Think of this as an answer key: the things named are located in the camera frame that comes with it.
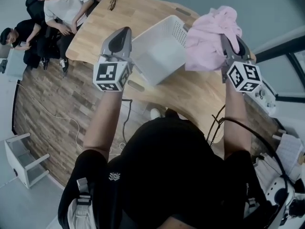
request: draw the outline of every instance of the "white sneaker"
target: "white sneaker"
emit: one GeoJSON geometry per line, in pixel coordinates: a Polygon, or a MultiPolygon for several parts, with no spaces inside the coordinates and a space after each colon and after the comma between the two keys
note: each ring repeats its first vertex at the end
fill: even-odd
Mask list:
{"type": "Polygon", "coordinates": [[[161,113],[158,109],[152,109],[151,110],[151,120],[154,120],[156,118],[160,118],[161,117],[161,113]]]}
{"type": "Polygon", "coordinates": [[[69,62],[68,59],[62,59],[59,61],[59,65],[62,67],[62,71],[66,73],[69,68],[69,62]]]}

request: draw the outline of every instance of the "sunglasses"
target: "sunglasses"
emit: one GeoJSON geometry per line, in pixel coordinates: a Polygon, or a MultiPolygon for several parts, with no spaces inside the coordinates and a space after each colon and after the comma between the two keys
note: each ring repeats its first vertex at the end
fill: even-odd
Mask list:
{"type": "Polygon", "coordinates": [[[116,3],[116,0],[111,0],[110,5],[108,7],[108,10],[112,11],[115,7],[115,3],[116,3]]]}

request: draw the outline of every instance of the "hand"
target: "hand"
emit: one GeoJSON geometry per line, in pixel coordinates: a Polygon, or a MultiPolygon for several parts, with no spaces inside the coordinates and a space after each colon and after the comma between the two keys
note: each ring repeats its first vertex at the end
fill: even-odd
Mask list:
{"type": "Polygon", "coordinates": [[[71,31],[73,34],[77,33],[77,22],[76,21],[72,21],[71,31]]]}
{"type": "Polygon", "coordinates": [[[71,29],[66,25],[60,25],[58,30],[63,34],[64,36],[67,36],[71,33],[71,29]]]}

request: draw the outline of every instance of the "floor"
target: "floor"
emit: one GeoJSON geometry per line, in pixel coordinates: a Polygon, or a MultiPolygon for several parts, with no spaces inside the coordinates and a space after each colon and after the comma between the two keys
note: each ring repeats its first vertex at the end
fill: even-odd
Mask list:
{"type": "MultiPolygon", "coordinates": [[[[15,131],[19,135],[30,132],[30,140],[25,145],[34,156],[50,154],[50,158],[43,165],[62,185],[66,185],[75,160],[81,152],[75,143],[78,126],[71,119],[52,117],[42,105],[55,116],[73,118],[79,123],[80,133],[77,141],[82,146],[90,119],[103,94],[92,84],[92,71],[93,65],[72,62],[67,76],[63,78],[58,61],[54,60],[49,63],[46,71],[42,67],[32,71],[26,70],[21,82],[26,90],[22,87],[18,90],[15,131]]],[[[278,129],[277,123],[263,113],[251,99],[246,98],[246,106],[251,128],[276,148],[277,143],[271,136],[278,129]]],[[[125,128],[127,140],[150,119],[150,109],[153,107],[156,106],[133,101],[131,116],[125,128]]],[[[121,151],[119,147],[123,142],[122,125],[127,118],[128,110],[129,103],[123,103],[110,158],[121,151]]],[[[217,155],[223,156],[220,143],[214,144],[213,150],[217,155]]],[[[260,152],[265,152],[264,147],[253,137],[251,153],[255,156],[260,152]]]]}

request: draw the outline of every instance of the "white plastic basket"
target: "white plastic basket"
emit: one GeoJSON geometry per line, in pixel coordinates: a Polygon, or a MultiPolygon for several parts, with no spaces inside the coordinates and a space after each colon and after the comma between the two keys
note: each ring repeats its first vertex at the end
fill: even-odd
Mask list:
{"type": "Polygon", "coordinates": [[[184,22],[171,15],[132,41],[131,58],[144,78],[156,85],[185,64],[184,22]]]}

